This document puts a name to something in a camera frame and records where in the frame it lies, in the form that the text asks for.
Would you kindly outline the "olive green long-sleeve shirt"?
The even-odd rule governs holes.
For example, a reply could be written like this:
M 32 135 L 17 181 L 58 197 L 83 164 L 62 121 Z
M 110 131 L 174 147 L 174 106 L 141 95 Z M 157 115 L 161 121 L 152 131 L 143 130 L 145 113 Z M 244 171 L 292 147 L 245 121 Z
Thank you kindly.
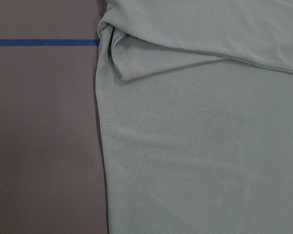
M 109 0 L 112 234 L 293 234 L 293 0 Z

